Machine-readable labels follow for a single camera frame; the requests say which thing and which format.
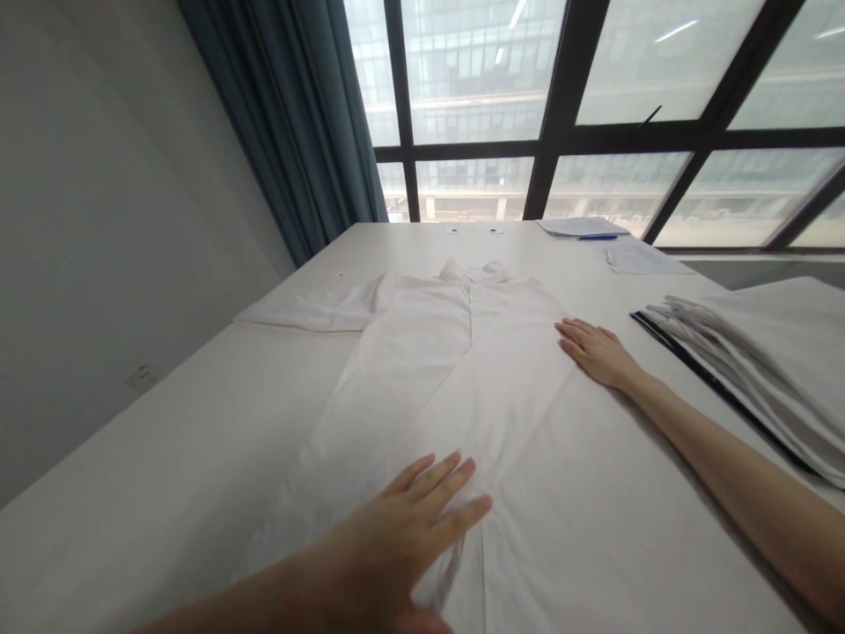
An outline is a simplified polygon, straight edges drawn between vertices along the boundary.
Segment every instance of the power outlet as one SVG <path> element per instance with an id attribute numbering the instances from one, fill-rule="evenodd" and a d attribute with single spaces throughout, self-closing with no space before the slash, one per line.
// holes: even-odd
<path id="1" fill-rule="evenodd" d="M 155 365 L 142 365 L 128 379 L 126 384 L 143 394 L 165 377 L 161 368 Z"/>

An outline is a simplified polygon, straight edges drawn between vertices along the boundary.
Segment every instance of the paper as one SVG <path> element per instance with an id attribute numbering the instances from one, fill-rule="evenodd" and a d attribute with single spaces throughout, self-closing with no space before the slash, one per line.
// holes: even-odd
<path id="1" fill-rule="evenodd" d="M 592 242 L 591 248 L 618 275 L 692 275 L 684 264 L 633 236 Z"/>
<path id="2" fill-rule="evenodd" d="M 627 229 L 622 229 L 620 226 L 616 226 L 602 217 L 538 220 L 537 224 L 552 235 L 574 238 L 581 236 L 625 235 L 630 233 Z"/>

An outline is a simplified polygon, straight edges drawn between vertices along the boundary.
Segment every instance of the window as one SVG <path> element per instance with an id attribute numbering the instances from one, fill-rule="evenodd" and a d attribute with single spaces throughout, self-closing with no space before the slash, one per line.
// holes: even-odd
<path id="1" fill-rule="evenodd" d="M 845 247 L 845 195 L 808 226 L 793 247 Z"/>
<path id="2" fill-rule="evenodd" d="M 536 139 L 563 9 L 563 0 L 403 0 L 415 143 Z"/>
<path id="3" fill-rule="evenodd" d="M 713 152 L 656 247 L 759 247 L 832 170 L 844 150 Z"/>
<path id="4" fill-rule="evenodd" d="M 423 222 L 522 220 L 532 158 L 417 163 Z"/>
<path id="5" fill-rule="evenodd" d="M 845 0 L 344 3 L 392 222 L 845 252 Z"/>
<path id="6" fill-rule="evenodd" d="M 731 129 L 845 126 L 845 3 L 806 0 Z"/>
<path id="7" fill-rule="evenodd" d="M 405 168 L 402 163 L 379 163 L 378 177 L 381 180 L 381 191 L 385 195 L 387 217 L 391 222 L 410 222 Z"/>
<path id="8" fill-rule="evenodd" d="M 373 147 L 399 145 L 399 120 L 382 0 L 344 0 L 352 56 Z"/>
<path id="9" fill-rule="evenodd" d="M 601 216 L 639 238 L 687 158 L 685 152 L 560 157 L 544 217 Z"/>
<path id="10" fill-rule="evenodd" d="M 613 0 L 578 124 L 698 119 L 763 0 Z"/>

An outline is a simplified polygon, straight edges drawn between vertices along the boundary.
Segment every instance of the window frame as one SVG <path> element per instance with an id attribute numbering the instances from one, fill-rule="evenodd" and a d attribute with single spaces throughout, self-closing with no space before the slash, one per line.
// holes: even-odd
<path id="1" fill-rule="evenodd" d="M 714 91 L 702 116 L 693 121 L 576 125 L 593 57 L 612 0 L 568 0 L 540 136 L 536 140 L 460 144 L 414 143 L 401 0 L 384 0 L 400 145 L 374 148 L 378 163 L 402 163 L 411 222 L 420 222 L 418 161 L 534 159 L 523 220 L 546 209 L 558 158 L 570 155 L 689 152 L 643 240 L 653 244 L 711 152 L 845 147 L 845 128 L 728 130 L 805 0 L 767 0 Z M 841 247 L 790 247 L 801 232 L 845 192 L 845 165 L 804 199 L 797 211 L 760 247 L 666 247 L 673 253 L 845 253 Z"/>

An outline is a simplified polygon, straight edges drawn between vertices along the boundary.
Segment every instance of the finger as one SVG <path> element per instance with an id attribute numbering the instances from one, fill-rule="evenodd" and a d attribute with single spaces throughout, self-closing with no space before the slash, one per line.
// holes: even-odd
<path id="1" fill-rule="evenodd" d="M 575 343 L 582 343 L 583 340 L 587 337 L 587 334 L 575 324 L 563 322 L 555 324 L 555 326 L 557 326 L 558 331 L 562 335 L 567 336 Z"/>
<path id="2" fill-rule="evenodd" d="M 563 348 L 563 351 L 566 352 L 570 357 L 572 357 L 579 365 L 584 364 L 584 360 L 587 357 L 587 353 L 584 352 L 584 349 L 577 343 L 573 343 L 569 339 L 561 339 L 558 342 L 558 345 L 561 346 L 561 348 Z"/>
<path id="3" fill-rule="evenodd" d="M 576 328 L 581 328 L 588 335 L 596 335 L 599 331 L 599 329 L 593 326 L 589 321 L 572 320 L 572 323 L 576 326 Z"/>
<path id="4" fill-rule="evenodd" d="M 440 482 L 448 476 L 460 462 L 460 452 L 455 452 L 448 456 L 440 464 L 432 467 L 429 471 L 421 475 L 415 483 L 408 489 L 414 498 L 425 498 L 431 490 L 434 489 Z"/>
<path id="5" fill-rule="evenodd" d="M 607 328 L 602 328 L 601 326 L 599 326 L 599 330 L 600 330 L 600 331 L 601 331 L 604 335 L 606 335 L 607 337 L 609 337 L 609 338 L 611 339 L 611 341 L 615 341 L 615 342 L 617 342 L 617 343 L 619 343 L 619 342 L 620 342 L 620 341 L 619 341 L 619 337 L 618 337 L 618 336 L 616 336 L 616 334 L 615 334 L 614 332 L 612 332 L 612 331 L 608 330 Z"/>
<path id="6" fill-rule="evenodd" d="M 563 320 L 562 324 L 569 328 L 575 329 L 577 332 L 581 333 L 584 336 L 596 334 L 596 329 L 584 320 L 565 319 Z"/>
<path id="7" fill-rule="evenodd" d="M 457 495 L 458 491 L 464 488 L 469 479 L 475 473 L 475 461 L 470 458 L 464 462 L 457 471 L 449 474 L 434 490 L 426 496 L 423 501 L 425 512 L 430 513 L 432 518 L 437 517 L 449 500 Z"/>
<path id="8" fill-rule="evenodd" d="M 459 511 L 447 513 L 431 529 L 431 547 L 439 557 L 452 546 L 464 533 L 481 521 L 493 506 L 493 498 L 483 496 L 473 500 Z"/>
<path id="9" fill-rule="evenodd" d="M 418 461 L 409 464 L 401 471 L 401 473 L 399 473 L 399 475 L 396 476 L 395 480 L 387 485 L 387 488 L 383 490 L 381 494 L 387 496 L 404 493 L 408 490 L 411 483 L 416 480 L 416 477 L 431 466 L 432 462 L 434 462 L 434 454 L 429 453 L 427 456 L 423 456 Z"/>

